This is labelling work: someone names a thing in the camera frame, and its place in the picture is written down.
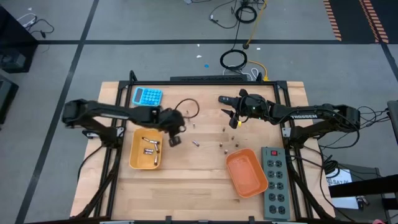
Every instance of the yellow cable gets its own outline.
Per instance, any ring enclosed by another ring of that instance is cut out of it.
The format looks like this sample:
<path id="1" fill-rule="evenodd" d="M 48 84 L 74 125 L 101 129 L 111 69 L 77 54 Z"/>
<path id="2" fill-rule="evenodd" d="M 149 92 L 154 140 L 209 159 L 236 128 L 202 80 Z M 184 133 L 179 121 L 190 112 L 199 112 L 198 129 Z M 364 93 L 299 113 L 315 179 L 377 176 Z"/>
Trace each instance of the yellow cable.
<path id="1" fill-rule="evenodd" d="M 255 61 L 252 61 L 252 60 L 248 60 L 248 62 L 256 64 L 256 65 L 260 65 L 264 69 L 264 79 L 263 80 L 264 81 L 269 81 L 269 79 L 268 79 L 268 70 L 262 63 L 255 62 Z"/>
<path id="2" fill-rule="evenodd" d="M 266 8 L 266 6 L 267 6 L 267 2 L 268 2 L 268 0 L 264 0 L 264 3 L 262 4 L 261 11 L 260 11 L 259 15 L 257 16 L 256 23 L 254 24 L 253 31 L 251 32 L 250 38 L 249 38 L 249 40 L 246 42 L 246 45 L 249 45 L 249 44 L 250 44 L 250 41 L 251 41 L 251 39 L 253 38 L 254 33 L 256 32 L 257 24 L 258 24 L 259 21 L 260 21 L 260 18 L 261 18 L 261 15 L 262 15 L 263 10 L 264 10 L 264 9 Z"/>

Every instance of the black floor stripe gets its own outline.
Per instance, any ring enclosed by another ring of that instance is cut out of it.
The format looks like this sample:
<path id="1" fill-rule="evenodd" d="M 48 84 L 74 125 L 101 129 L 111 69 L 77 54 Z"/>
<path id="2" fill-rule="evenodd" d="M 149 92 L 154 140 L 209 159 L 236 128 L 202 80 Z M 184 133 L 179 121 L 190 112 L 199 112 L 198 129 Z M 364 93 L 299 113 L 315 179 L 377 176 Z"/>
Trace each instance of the black floor stripe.
<path id="1" fill-rule="evenodd" d="M 248 40 L 239 39 L 238 44 L 245 44 Z M 79 44 L 79 40 L 40 40 L 39 44 L 67 45 Z M 233 39 L 192 39 L 192 40 L 85 40 L 87 45 L 159 45 L 159 44 L 234 44 Z M 251 44 L 369 44 L 338 40 L 252 40 Z"/>
<path id="2" fill-rule="evenodd" d="M 28 212 L 30 203 L 32 201 L 33 195 L 36 190 L 36 186 L 39 182 L 39 178 L 40 178 L 40 175 L 43 170 L 45 160 L 47 158 L 47 154 L 49 153 L 50 145 L 51 145 L 52 139 L 54 137 L 54 133 L 57 128 L 58 121 L 60 119 L 63 105 L 65 104 L 65 100 L 68 95 L 70 84 L 72 83 L 72 79 L 75 74 L 75 70 L 78 65 L 79 59 L 80 59 L 81 51 L 83 50 L 84 40 L 87 38 L 87 34 L 90 29 L 91 22 L 93 21 L 93 18 L 94 18 L 94 14 L 95 14 L 95 11 L 96 11 L 96 8 L 98 5 L 98 1 L 99 0 L 93 1 L 93 5 L 91 6 L 90 13 L 88 14 L 85 28 L 83 29 L 83 33 L 81 34 L 81 37 L 80 37 L 80 43 L 78 44 L 78 47 L 75 52 L 75 56 L 73 57 L 73 60 L 72 60 L 72 64 L 70 65 L 68 76 L 63 85 L 62 92 L 61 92 L 60 98 L 57 103 L 57 107 L 55 109 L 54 115 L 53 115 L 51 123 L 50 123 L 49 130 L 47 131 L 47 135 L 45 137 L 45 140 L 44 140 L 44 143 L 42 146 L 42 150 L 39 155 L 39 159 L 36 162 L 36 166 L 33 171 L 32 178 L 30 179 L 29 186 L 26 190 L 24 199 L 22 201 L 22 205 L 19 209 L 18 216 L 17 216 L 16 222 L 15 222 L 17 224 L 23 223 L 25 221 L 26 214 Z"/>
<path id="3" fill-rule="evenodd" d="M 80 44 L 80 40 L 38 40 L 39 44 Z"/>
<path id="4" fill-rule="evenodd" d="M 390 64 L 391 70 L 392 70 L 393 74 L 396 76 L 396 79 L 398 81 L 398 67 L 396 64 L 396 60 L 392 56 L 390 49 L 388 48 L 386 43 L 382 42 L 381 48 L 383 49 L 384 55 L 386 55 L 387 61 Z"/>

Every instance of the power strip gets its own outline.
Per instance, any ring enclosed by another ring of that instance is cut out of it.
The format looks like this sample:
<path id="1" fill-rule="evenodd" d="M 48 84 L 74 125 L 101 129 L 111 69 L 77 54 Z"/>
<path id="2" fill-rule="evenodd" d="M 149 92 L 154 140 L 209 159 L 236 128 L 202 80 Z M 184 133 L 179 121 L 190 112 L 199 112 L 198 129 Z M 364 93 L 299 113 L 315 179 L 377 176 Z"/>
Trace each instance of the power strip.
<path id="1" fill-rule="evenodd" d="M 262 169 L 267 176 L 268 189 L 264 192 L 264 219 L 290 220 L 290 197 L 285 149 L 262 147 Z"/>

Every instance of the yellow bowl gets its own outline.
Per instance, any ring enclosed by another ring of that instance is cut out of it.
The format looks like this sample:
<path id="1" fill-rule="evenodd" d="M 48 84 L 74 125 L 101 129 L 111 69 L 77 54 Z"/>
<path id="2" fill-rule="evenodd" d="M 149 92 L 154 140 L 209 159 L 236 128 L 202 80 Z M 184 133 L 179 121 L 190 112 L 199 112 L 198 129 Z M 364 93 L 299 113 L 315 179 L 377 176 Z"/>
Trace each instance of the yellow bowl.
<path id="1" fill-rule="evenodd" d="M 142 138 L 158 141 L 160 150 L 156 153 L 155 144 L 147 142 Z M 140 128 L 134 132 L 130 151 L 130 166 L 133 169 L 156 169 L 160 165 L 162 158 L 162 137 L 163 134 L 156 129 Z M 144 154 L 144 149 L 153 149 L 152 154 Z"/>

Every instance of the white cable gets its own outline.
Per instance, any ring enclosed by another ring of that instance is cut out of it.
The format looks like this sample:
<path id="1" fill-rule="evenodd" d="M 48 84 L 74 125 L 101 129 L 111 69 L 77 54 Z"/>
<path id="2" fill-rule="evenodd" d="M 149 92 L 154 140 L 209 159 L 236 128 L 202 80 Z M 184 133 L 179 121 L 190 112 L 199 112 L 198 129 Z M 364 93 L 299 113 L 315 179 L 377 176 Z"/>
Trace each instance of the white cable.
<path id="1" fill-rule="evenodd" d="M 248 77 L 250 77 L 250 81 L 256 80 L 257 77 L 259 76 L 259 70 L 256 69 L 256 68 L 252 68 L 251 69 L 251 74 L 250 73 L 246 73 L 246 72 L 242 72 L 241 69 L 239 69 L 238 71 L 240 73 L 242 73 L 242 75 L 247 75 Z"/>
<path id="2" fill-rule="evenodd" d="M 25 16 L 29 16 L 29 15 L 32 15 L 32 16 L 33 16 L 33 19 L 31 19 L 29 22 L 27 22 L 27 23 L 25 23 L 25 24 L 22 25 L 22 26 L 24 26 L 25 28 L 26 28 L 27 26 L 29 26 L 29 25 L 32 25 L 32 24 L 36 21 L 36 19 L 37 19 L 36 14 L 34 14 L 34 13 L 28 13 L 28 14 L 25 14 L 25 15 L 21 16 L 19 19 L 17 19 L 17 21 L 19 21 L 19 20 L 21 20 L 22 18 L 25 18 Z"/>
<path id="3" fill-rule="evenodd" d="M 242 72 L 241 69 L 238 69 L 238 71 L 239 71 L 240 73 L 242 73 L 242 75 L 248 75 L 248 76 L 250 77 L 250 81 L 253 81 L 253 78 L 252 78 L 252 76 L 251 76 L 249 73 Z"/>
<path id="4" fill-rule="evenodd" d="M 256 69 L 256 68 L 252 68 L 252 69 L 251 69 L 251 74 L 253 75 L 254 80 L 257 80 L 257 77 L 259 76 L 259 70 Z"/>

